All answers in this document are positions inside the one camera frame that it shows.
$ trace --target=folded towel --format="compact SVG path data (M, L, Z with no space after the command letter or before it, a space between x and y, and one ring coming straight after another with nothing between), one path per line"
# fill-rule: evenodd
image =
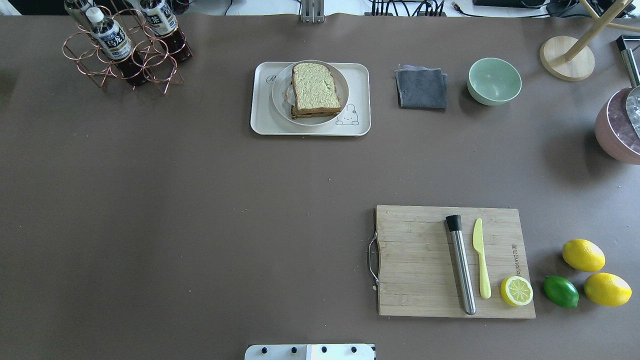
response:
M396 85L401 108L447 108L447 74L442 69L403 65L396 70Z

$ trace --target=green lime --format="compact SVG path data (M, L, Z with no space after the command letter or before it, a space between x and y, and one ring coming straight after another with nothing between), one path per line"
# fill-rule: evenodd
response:
M545 294L549 300L558 306L576 307L578 306L578 290L571 281L561 276L547 276L545 279Z

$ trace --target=bamboo cutting board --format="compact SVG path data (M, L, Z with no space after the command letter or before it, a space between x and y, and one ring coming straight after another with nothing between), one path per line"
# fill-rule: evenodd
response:
M452 266L451 241L444 219L460 214L477 311L467 315L460 306ZM491 297L478 286L478 255L472 244L477 218L483 220L484 251ZM380 265L378 313L392 316L449 318L535 318L533 301L510 306L500 296L506 277L531 281L517 209L443 208L378 205L376 230Z

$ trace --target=lime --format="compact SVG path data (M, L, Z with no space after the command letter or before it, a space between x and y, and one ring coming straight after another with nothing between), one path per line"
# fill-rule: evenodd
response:
M585 239L573 239L562 248L562 257L572 268L585 272L596 272L604 266L604 253L598 245Z
M547 276L544 283L545 294L549 300L558 306L576 307L578 306L578 291L571 281L561 276Z
M524 306L533 299L533 289L527 279L510 276L502 281L500 295L511 306Z
M601 272L587 278L584 293L596 304L620 306L629 301L631 287L620 276Z

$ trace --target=knife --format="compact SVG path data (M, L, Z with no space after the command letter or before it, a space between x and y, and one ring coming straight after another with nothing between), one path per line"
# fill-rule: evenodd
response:
M480 296L488 299L491 297L491 284L489 284L489 273L486 271L481 218L476 220L476 224L474 226L474 249L477 251L478 258L480 260Z
M476 301L474 300L474 291L471 287L471 276L469 275L469 266L467 265L465 242L462 238L462 220L460 215L449 215L445 219L449 232L451 233L451 243L453 244L454 258L456 260L455 266L458 278L460 279L465 312L468 315L473 315L476 313Z

